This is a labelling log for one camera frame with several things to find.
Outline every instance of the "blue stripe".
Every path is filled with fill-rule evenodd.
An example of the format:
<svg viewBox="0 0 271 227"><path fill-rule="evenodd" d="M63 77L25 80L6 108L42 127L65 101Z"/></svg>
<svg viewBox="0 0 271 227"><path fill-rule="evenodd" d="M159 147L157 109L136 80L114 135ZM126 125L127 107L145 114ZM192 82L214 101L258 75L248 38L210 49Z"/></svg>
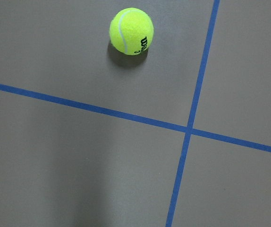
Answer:
<svg viewBox="0 0 271 227"><path fill-rule="evenodd" d="M215 26L215 21L216 21L216 16L217 16L219 4L220 4L220 0L214 0L212 12L211 12L211 17L210 17L210 21L209 21L208 32L207 32L206 41L205 41L205 46L203 49L203 56L202 56L202 60L201 60L200 69L198 72L198 77L197 77L196 86L195 86L195 92L194 92L192 105L191 105L191 109L190 109L190 114L189 114L189 118L188 118L187 132L190 132L190 133L185 135L184 144L183 144L183 148L182 148L182 154L181 154L179 164L178 164L178 171L177 171L175 183L173 186L173 192L172 192L169 211L168 211L168 215L167 215L166 227L172 226L174 212L175 212L175 208L176 208L176 204L177 204L177 200L178 200L179 188L181 185L182 176L183 176L183 172L184 172L186 156L188 153L191 131L193 129L197 105L198 105L200 93L202 90L203 78L204 78L204 74L205 74L205 70L206 70L206 65L207 65L207 60L208 60L208 55L209 55L209 50L210 50L210 46L211 46L211 40L212 40L212 35L213 35L213 31L214 31L214 26Z"/></svg>
<svg viewBox="0 0 271 227"><path fill-rule="evenodd" d="M153 126L157 126L157 127L161 127L165 129L181 131L181 132L187 131L186 126L181 126L181 125L172 124L168 122L162 122L162 121L158 121L158 120L147 118L147 117L141 117L141 116L133 115L130 113L124 113L124 112L102 108L102 107L98 107L98 106L94 106L90 104L80 103L80 102L72 101L69 99L50 96L50 95L46 95L46 94L42 94L42 93L38 93L34 91L29 91L29 90L25 90L25 89L21 89L17 87L11 87L7 85L3 85L3 84L0 84L0 91L10 92L13 94L36 98L36 99L40 99L40 100L44 100L44 101L48 101L52 103L57 103L61 105L67 105L67 106L71 106L78 109L83 109L83 110L88 110L91 112L123 118L126 120L149 124L149 125L153 125Z"/></svg>
<svg viewBox="0 0 271 227"><path fill-rule="evenodd" d="M193 129L192 134L196 135L196 136L201 136L201 137L213 139L213 140L219 140L219 141L223 141L223 142L226 142L226 143L232 143L232 144L244 146L244 147L247 147L247 148L254 148L254 149L257 149L257 150L263 150L263 151L267 151L267 152L271 153L271 146L263 145L263 144L260 144L260 143L254 143L254 142L250 142L250 141L247 141L247 140L240 140L240 139L237 139L237 138L224 136L224 135L219 135L219 134L216 134L216 133L211 133L211 132L202 131L202 130L198 130L198 129Z"/></svg>

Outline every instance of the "gray surface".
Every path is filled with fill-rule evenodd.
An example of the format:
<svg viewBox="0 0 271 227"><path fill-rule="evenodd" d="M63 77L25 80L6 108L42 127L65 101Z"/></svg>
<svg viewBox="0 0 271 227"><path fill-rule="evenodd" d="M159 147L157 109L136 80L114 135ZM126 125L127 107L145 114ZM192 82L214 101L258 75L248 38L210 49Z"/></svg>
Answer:
<svg viewBox="0 0 271 227"><path fill-rule="evenodd" d="M131 6L155 27L138 65L108 47L110 21ZM0 1L0 83L185 125L211 9L209 0Z"/></svg>
<svg viewBox="0 0 271 227"><path fill-rule="evenodd" d="M182 141L0 92L0 227L163 226Z"/></svg>
<svg viewBox="0 0 271 227"><path fill-rule="evenodd" d="M173 227L271 227L271 153L193 136Z"/></svg>
<svg viewBox="0 0 271 227"><path fill-rule="evenodd" d="M271 145L271 2L220 4L195 128Z"/></svg>

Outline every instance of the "white curved seam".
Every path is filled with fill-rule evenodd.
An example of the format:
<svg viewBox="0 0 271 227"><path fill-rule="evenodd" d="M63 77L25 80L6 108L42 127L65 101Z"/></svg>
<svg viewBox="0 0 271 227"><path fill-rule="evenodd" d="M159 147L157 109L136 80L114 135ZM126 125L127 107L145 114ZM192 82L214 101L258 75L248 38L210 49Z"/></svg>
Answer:
<svg viewBox="0 0 271 227"><path fill-rule="evenodd" d="M125 16L127 13L130 13L130 12L139 12L139 13L144 14L143 12L141 12L141 11L139 11L139 10L134 10L134 9L132 9L132 10L129 10L129 11L123 13L123 15L121 16L120 21L119 21L119 32L120 32L120 35L121 35L121 37L122 37L122 40L123 40L123 43L124 43L124 47L125 47L124 53L127 53L128 49L127 49L126 40L125 40L125 38L124 38L124 36L123 36L123 34L122 34L122 31L121 31L121 23L122 23L122 20L123 20L124 16Z"/></svg>

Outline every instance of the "tennis ball seam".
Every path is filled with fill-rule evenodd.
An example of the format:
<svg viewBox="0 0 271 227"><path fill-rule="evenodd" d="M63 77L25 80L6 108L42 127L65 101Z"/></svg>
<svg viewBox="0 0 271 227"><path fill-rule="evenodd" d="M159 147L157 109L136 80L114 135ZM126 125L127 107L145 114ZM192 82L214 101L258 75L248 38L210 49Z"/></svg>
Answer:
<svg viewBox="0 0 271 227"><path fill-rule="evenodd" d="M124 53L128 53L128 47L127 47L127 44L126 44L126 41L125 41L125 38L123 36L123 33L121 31L121 23L122 23L122 20L123 18L125 17L126 14L130 13L130 12L138 12L138 13L141 13L143 15L147 15L146 13L142 12L142 11L139 11L139 10L136 10L136 9L131 9L125 13L123 13L123 15L120 17L120 20L119 20L119 33L122 37L122 40L123 40L123 43L124 43L124 47L125 47L125 50L124 50Z"/></svg>

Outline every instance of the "ball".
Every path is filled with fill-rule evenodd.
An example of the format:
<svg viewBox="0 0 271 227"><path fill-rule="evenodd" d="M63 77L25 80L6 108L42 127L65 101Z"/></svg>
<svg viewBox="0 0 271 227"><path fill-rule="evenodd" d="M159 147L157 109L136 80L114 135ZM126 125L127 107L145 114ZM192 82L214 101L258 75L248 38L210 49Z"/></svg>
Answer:
<svg viewBox="0 0 271 227"><path fill-rule="evenodd" d="M153 39L153 24L142 10L127 8L111 21L110 41L120 52L137 55L147 50Z"/></svg>

